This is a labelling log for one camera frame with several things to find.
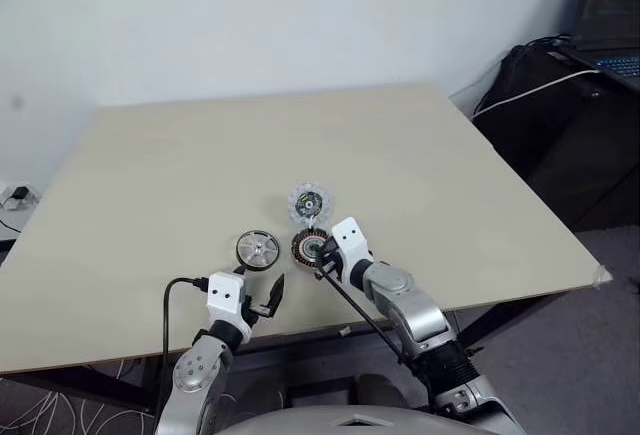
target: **table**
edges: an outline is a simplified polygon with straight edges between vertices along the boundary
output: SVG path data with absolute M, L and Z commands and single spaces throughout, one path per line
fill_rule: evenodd
M 249 229 L 282 247 L 274 268 L 248 275 L 249 292 L 266 300 L 287 273 L 278 314 L 254 337 L 359 320 L 288 253 L 287 196 L 305 180 L 331 191 L 331 223 L 354 216 L 374 255 L 443 309 L 610 279 L 426 84 L 102 108 L 0 268 L 0 372 L 158 354 L 166 283 L 233 269 Z M 204 304 L 175 287 L 170 349 L 207 326 Z

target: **power outlet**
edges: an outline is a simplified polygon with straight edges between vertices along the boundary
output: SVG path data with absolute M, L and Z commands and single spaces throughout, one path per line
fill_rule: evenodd
M 0 180 L 0 207 L 4 210 L 35 207 L 40 197 L 40 192 L 29 183 L 7 183 Z

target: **floor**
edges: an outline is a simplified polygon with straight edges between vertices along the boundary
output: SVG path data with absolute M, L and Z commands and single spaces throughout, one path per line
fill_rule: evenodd
M 640 427 L 640 229 L 585 232 L 578 238 L 609 269 L 614 281 L 560 297 L 484 342 L 484 350 L 473 358 L 529 435 L 622 435 Z M 482 312 L 483 309 L 460 310 L 458 320 L 465 326 Z M 238 396 L 249 383 L 267 376 L 277 375 L 295 383 L 383 373 L 410 404 L 424 404 L 423 388 L 395 363 L 389 350 L 375 337 L 344 342 L 345 350 L 339 354 L 286 365 L 246 356 L 234 367 L 228 392 Z M 115 374 L 118 364 L 96 368 Z M 134 366 L 124 378 L 134 382 L 139 372 L 139 367 Z M 1 381 L 0 425 L 11 422 L 45 393 Z M 81 401 L 70 401 L 77 414 Z M 69 407 L 63 402 L 58 398 L 55 412 L 49 410 L 40 418 L 35 433 L 45 433 L 51 413 L 54 416 L 49 434 L 72 433 Z M 85 420 L 97 407 L 87 403 Z M 90 433 L 93 435 L 100 424 L 120 411 L 105 407 Z M 100 434 L 150 434 L 151 423 L 146 420 L 141 432 L 140 417 L 125 414 L 105 425 Z M 31 430 L 32 425 L 23 427 L 23 433 L 32 433 Z M 82 433 L 79 422 L 75 433 Z

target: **gear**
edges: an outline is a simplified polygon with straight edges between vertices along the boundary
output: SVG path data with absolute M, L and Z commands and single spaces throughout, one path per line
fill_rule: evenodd
M 315 268 L 316 254 L 328 239 L 329 234 L 319 228 L 298 232 L 291 241 L 291 253 L 294 260 L 305 267 Z
M 296 224 L 306 228 L 326 222 L 332 208 L 329 192 L 317 183 L 301 183 L 289 194 L 289 215 Z
M 249 270 L 262 271 L 273 266 L 280 256 L 276 237 L 264 230 L 243 233 L 236 243 L 236 258 Z

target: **laptop keyboard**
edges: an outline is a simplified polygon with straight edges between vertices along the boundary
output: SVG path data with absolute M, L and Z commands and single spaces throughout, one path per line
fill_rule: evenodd
M 640 56 L 602 58 L 596 61 L 596 66 L 625 78 L 640 76 Z

